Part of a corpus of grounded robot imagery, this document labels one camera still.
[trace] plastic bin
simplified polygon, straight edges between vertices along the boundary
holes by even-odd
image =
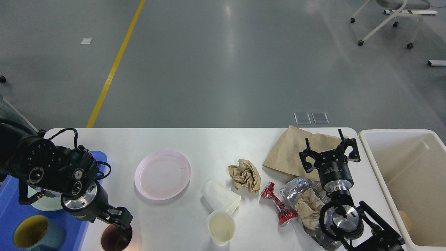
[[[363,130],[359,138],[411,250],[446,251],[446,147],[430,130]],[[409,217],[406,229],[399,210]]]

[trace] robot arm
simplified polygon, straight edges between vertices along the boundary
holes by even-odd
[[[60,133],[74,131],[74,149],[51,142]],[[19,180],[19,204],[29,205],[42,196],[62,194],[62,208],[75,218],[94,222],[97,218],[122,229],[130,226],[133,216],[125,207],[108,204],[107,192],[99,184],[111,171],[107,163],[97,162],[90,151],[77,145],[77,131],[61,130],[49,139],[19,123],[0,119],[0,174]],[[108,174],[99,165],[110,168]],[[28,198],[28,186],[41,191]]]
[[[348,251],[402,251],[404,239],[384,219],[364,201],[360,201],[359,206],[355,207],[349,191],[353,186],[353,179],[347,162],[360,161],[358,146],[354,138],[344,138],[340,129],[339,135],[341,142],[336,149],[318,153],[311,150],[306,139],[306,149],[299,153],[305,171],[318,171],[322,188],[331,198],[321,209],[319,225],[322,231],[331,239],[340,241]],[[346,156],[344,152],[349,146],[352,151]],[[314,164],[306,161],[307,157],[314,159]],[[372,229],[372,236],[354,247],[351,240],[358,239],[363,234],[363,221]]]

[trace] crumpled foil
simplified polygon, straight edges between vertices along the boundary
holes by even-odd
[[[295,209],[295,205],[297,203],[296,196],[300,193],[304,193],[308,188],[312,188],[316,196],[325,204],[330,201],[330,198],[326,196],[326,192],[322,189],[319,181],[298,177],[288,182],[283,188],[280,189],[280,194],[284,198],[285,205],[296,215],[298,215]],[[305,232],[325,250],[334,251],[342,245],[341,242],[334,241],[326,236],[322,232],[321,227],[318,227],[316,230],[310,230],[303,225],[303,228]]]

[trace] chair leg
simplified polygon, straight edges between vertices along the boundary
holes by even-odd
[[[350,22],[354,23],[356,21],[355,17],[365,8],[365,6],[370,3],[372,0],[367,0],[350,18]]]
[[[413,47],[413,41],[415,41],[415,38],[418,35],[418,32],[420,31],[420,27],[423,24],[423,16],[422,15],[418,15],[418,14],[407,14],[407,13],[399,13],[398,14],[399,17],[417,17],[418,18],[418,25],[415,28],[415,32],[412,35],[412,39],[410,40],[410,42],[407,44],[407,48],[411,49]]]
[[[427,64],[429,66],[446,66],[446,60],[429,60]]]
[[[361,46],[363,45],[367,39],[369,39],[373,34],[375,34],[379,29],[381,29],[385,24],[387,24],[387,22],[389,22],[394,16],[396,16],[397,14],[399,14],[404,7],[406,7],[407,4],[407,0],[403,0],[403,4],[392,14],[390,14],[390,16],[388,18],[386,18],[382,23],[380,23],[380,25],[378,25],[374,30],[372,30],[367,36],[365,36],[362,40],[359,40],[358,45]]]
[[[398,15],[396,15],[394,18],[393,18],[393,27],[398,27],[398,21],[396,20],[396,17],[397,17]]]

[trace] white paper cup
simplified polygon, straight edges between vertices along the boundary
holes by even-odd
[[[234,212],[241,199],[240,195],[211,180],[206,182],[201,193],[213,210],[223,210],[228,214]]]
[[[115,225],[108,225],[101,235],[101,248],[105,251],[140,251],[141,234],[132,226],[122,231]]]
[[[217,246],[226,245],[234,236],[234,219],[226,211],[215,210],[209,215],[206,223],[211,238]]]

